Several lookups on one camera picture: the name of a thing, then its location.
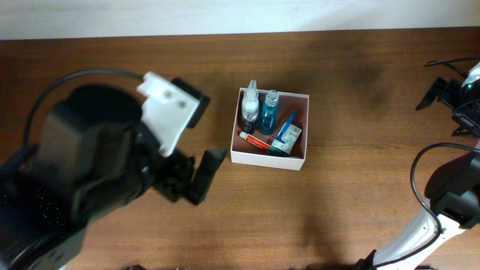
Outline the clear purple soap pump bottle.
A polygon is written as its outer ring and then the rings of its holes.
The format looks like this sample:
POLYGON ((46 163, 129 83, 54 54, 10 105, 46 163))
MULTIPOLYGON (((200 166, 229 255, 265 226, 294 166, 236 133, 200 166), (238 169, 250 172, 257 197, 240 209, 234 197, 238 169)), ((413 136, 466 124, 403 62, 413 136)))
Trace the clear purple soap pump bottle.
POLYGON ((241 128, 247 134, 253 134, 260 111, 259 93, 257 81, 252 79, 244 91, 241 101, 241 128))

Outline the green white soap box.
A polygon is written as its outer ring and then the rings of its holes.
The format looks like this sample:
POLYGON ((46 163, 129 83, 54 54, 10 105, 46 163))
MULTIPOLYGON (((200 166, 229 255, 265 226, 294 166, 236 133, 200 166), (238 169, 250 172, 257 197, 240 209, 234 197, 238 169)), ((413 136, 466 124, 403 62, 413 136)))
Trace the green white soap box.
POLYGON ((282 137, 284 143, 273 140, 271 145, 281 150, 282 152, 286 152, 289 155, 301 134, 302 129, 291 124, 287 132, 282 137))

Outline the blue disposable razor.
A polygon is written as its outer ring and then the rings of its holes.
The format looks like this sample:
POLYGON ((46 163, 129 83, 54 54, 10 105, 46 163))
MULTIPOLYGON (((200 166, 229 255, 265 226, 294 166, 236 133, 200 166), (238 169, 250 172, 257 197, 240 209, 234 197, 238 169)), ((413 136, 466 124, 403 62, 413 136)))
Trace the blue disposable razor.
POLYGON ((284 140, 282 139, 282 137, 287 132, 288 128, 293 123, 293 121, 295 120, 297 114, 298 114, 297 111, 294 111, 292 113, 292 115, 289 117, 289 119, 284 123, 284 125, 281 128, 279 134, 277 136, 273 136, 273 140, 277 140, 280 143, 284 143, 284 140))

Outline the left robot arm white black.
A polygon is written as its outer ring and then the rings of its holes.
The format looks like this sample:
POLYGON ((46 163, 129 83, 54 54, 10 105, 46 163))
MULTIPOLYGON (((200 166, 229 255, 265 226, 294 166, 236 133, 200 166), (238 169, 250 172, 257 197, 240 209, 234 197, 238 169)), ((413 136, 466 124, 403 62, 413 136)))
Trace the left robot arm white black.
POLYGON ((1 166, 1 267, 63 269, 88 226, 155 189, 199 205, 227 151, 201 161, 177 149, 209 97, 179 78, 139 76, 137 100, 106 84, 75 88, 49 111, 41 141, 28 137, 1 166))

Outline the white toothpaste tube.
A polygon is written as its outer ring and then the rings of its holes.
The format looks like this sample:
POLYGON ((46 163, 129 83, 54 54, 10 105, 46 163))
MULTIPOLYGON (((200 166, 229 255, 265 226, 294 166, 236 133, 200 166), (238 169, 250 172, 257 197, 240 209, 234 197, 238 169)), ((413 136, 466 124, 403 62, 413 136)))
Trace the white toothpaste tube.
POLYGON ((278 156, 278 157, 287 157, 288 154, 286 152, 283 152, 277 148, 275 148, 272 145, 269 145, 266 142, 263 142, 262 140, 256 138, 255 136, 245 133, 244 131, 241 131, 239 136, 246 141, 247 143, 250 143, 253 146, 256 146, 258 149, 262 149, 263 151, 269 153, 270 155, 273 156, 278 156))

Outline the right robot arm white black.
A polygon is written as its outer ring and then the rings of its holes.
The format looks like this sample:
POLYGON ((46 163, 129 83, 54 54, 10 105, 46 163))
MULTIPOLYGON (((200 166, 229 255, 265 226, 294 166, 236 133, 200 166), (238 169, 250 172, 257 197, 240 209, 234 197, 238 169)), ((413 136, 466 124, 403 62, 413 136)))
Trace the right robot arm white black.
MULTIPOLYGON (((458 127, 455 137, 479 138, 479 66, 461 72, 462 82, 438 78, 417 105, 417 110, 441 102, 452 111, 458 127)), ((355 269, 422 269, 422 262, 449 239, 479 224, 479 147, 439 142, 423 148, 415 157, 409 183, 422 210, 393 241, 373 250, 355 269), (451 148, 466 153, 436 169, 424 194, 416 187, 421 157, 433 149, 451 148)))

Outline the blue mouthwash bottle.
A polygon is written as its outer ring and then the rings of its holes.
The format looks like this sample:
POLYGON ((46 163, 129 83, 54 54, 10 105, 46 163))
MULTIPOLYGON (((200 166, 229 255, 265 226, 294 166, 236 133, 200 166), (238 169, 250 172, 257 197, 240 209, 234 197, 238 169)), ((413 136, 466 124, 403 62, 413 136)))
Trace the blue mouthwash bottle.
POLYGON ((277 91, 270 90, 266 93, 258 122, 258 128, 261 134, 269 135, 275 129, 275 122, 280 106, 279 101, 280 95, 277 91))

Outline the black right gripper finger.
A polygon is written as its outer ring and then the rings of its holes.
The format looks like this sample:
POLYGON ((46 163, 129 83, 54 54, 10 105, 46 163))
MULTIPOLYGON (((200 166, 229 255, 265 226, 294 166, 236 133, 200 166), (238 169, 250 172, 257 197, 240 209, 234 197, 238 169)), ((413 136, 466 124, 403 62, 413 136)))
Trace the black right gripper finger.
POLYGON ((479 114, 472 113, 454 113, 452 119, 459 124, 458 128, 452 133, 453 137, 472 137, 479 138, 479 114))
POLYGON ((443 89, 446 87, 447 82, 439 77, 437 78, 427 90, 425 96, 421 99, 420 103, 415 108, 416 110, 423 110, 424 108, 429 107, 440 95, 443 89))

